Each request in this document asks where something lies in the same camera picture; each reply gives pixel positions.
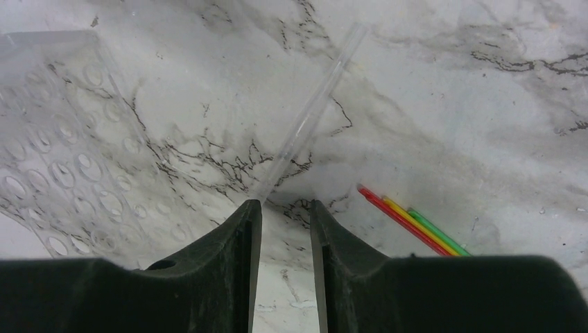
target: marble surface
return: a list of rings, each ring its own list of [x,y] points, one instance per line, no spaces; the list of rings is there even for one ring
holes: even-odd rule
[[[588,291],[585,1],[6,0],[0,8],[2,33],[98,33],[160,171],[195,207],[200,235],[263,177],[351,23],[370,28],[264,207],[255,332],[318,331],[313,198],[387,255],[434,255],[363,201],[359,182],[419,210],[475,255],[548,255]]]

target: transparent stick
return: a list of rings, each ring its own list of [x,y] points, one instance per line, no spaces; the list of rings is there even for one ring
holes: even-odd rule
[[[359,46],[367,32],[368,29],[364,25],[354,23],[347,33],[340,55],[329,68],[327,75],[320,81],[309,100],[304,104],[301,113],[294,122],[294,126],[289,130],[282,147],[274,157],[269,170],[267,170],[262,181],[257,184],[253,191],[252,198],[261,201],[262,205],[284,174],[286,168],[288,168],[290,161],[300,152],[306,140],[314,132],[320,116],[325,111],[329,95],[339,81],[345,65],[355,53],[357,46]]]

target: yellow straw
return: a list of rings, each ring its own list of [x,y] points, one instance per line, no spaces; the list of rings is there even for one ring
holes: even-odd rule
[[[386,205],[388,205],[388,207],[392,208],[394,211],[396,211],[396,213],[404,217],[410,224],[414,225],[418,230],[420,230],[425,235],[429,236],[434,242],[436,242],[437,244],[439,244],[439,246],[441,246],[447,252],[449,252],[450,255],[459,256],[459,253],[457,253],[451,246],[442,241],[439,237],[437,237],[437,235],[433,234],[429,229],[425,228],[412,216],[408,215],[408,213],[405,210],[403,210],[402,207],[398,206],[394,201],[392,201],[392,199],[384,196],[382,200],[386,203]]]

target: marble countertop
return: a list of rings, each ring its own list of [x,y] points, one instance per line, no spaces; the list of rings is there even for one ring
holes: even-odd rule
[[[364,184],[475,255],[555,258],[588,291],[588,3],[0,4],[0,32],[92,29],[201,234],[263,177],[353,22],[370,28],[263,212],[254,331],[317,332],[307,208],[390,256],[434,255]]]

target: red straw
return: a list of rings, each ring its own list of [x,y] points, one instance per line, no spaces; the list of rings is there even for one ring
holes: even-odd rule
[[[392,208],[388,207],[388,205],[386,205],[386,203],[383,202],[374,192],[366,189],[363,186],[358,186],[357,190],[367,199],[367,201],[370,201],[372,205],[378,207],[382,212],[394,219],[394,221],[398,222],[399,225],[402,225],[404,229],[407,229],[411,234],[415,235],[415,237],[420,239],[429,248],[433,249],[433,251],[439,255],[451,256],[449,252],[434,242],[429,236],[425,235],[421,230],[418,230],[417,227],[408,222],[404,217],[395,212]]]

